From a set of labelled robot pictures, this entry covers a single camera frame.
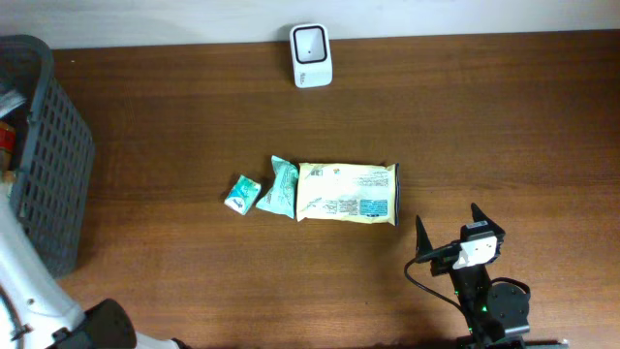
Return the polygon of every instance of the white plastic device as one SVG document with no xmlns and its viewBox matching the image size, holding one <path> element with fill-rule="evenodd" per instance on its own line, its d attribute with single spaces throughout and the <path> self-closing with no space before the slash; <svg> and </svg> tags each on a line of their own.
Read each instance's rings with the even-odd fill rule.
<svg viewBox="0 0 620 349">
<path fill-rule="evenodd" d="M 6 196 L 0 195 L 0 348 L 47 348 L 54 344 L 52 333 L 70 332 L 84 319 L 82 308 L 49 275 Z M 12 340 L 22 326 L 27 332 Z M 136 335 L 137 349 L 178 349 L 172 340 Z"/>
<path fill-rule="evenodd" d="M 331 51 L 327 28 L 318 23 L 300 24 L 289 34 L 293 56 L 294 84 L 299 88 L 331 83 Z"/>
<path fill-rule="evenodd" d="M 452 266 L 455 270 L 484 264 L 495 256 L 497 238 L 479 238 L 473 241 L 461 242 L 458 260 Z"/>
</svg>

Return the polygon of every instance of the snack package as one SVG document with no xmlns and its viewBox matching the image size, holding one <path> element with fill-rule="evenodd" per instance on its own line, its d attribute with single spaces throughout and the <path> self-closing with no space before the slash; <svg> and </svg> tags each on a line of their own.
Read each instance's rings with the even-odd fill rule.
<svg viewBox="0 0 620 349">
<path fill-rule="evenodd" d="M 398 225 L 398 164 L 299 164 L 297 221 L 335 219 Z"/>
<path fill-rule="evenodd" d="M 231 193 L 224 201 L 224 205 L 245 215 L 256 198 L 259 197 L 259 193 L 261 193 L 261 185 L 242 175 L 231 189 Z"/>
<path fill-rule="evenodd" d="M 295 165 L 275 155 L 271 156 L 271 165 L 275 172 L 273 186 L 256 203 L 256 207 L 295 218 L 295 187 L 299 179 L 299 171 Z"/>
</svg>

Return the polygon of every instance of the green plastic bag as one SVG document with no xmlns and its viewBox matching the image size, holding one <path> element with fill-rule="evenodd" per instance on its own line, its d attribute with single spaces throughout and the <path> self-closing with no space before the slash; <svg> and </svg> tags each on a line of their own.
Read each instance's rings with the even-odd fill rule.
<svg viewBox="0 0 620 349">
<path fill-rule="evenodd" d="M 295 218 L 295 188 L 299 171 L 295 165 L 275 155 L 271 156 L 271 165 L 275 172 L 275 181 L 256 207 Z"/>
</svg>

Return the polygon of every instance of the basket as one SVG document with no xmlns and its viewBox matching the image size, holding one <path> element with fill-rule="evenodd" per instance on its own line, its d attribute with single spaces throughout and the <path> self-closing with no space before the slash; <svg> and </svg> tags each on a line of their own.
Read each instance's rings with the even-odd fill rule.
<svg viewBox="0 0 620 349">
<path fill-rule="evenodd" d="M 16 130 L 10 205 L 49 272 L 64 276 L 76 266 L 95 144 L 44 42 L 0 37 L 0 67 L 28 98 L 7 120 Z"/>
</svg>

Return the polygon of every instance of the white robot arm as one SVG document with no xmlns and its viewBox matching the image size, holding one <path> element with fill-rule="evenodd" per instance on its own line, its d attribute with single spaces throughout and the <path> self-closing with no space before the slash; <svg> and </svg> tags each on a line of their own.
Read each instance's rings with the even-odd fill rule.
<svg viewBox="0 0 620 349">
<path fill-rule="evenodd" d="M 115 301 L 106 300 L 84 312 L 49 275 L 3 196 L 0 199 L 0 346 L 69 349 L 93 344 L 95 348 L 98 345 L 129 349 L 188 348 L 180 341 L 156 340 L 136 333 Z"/>
</svg>

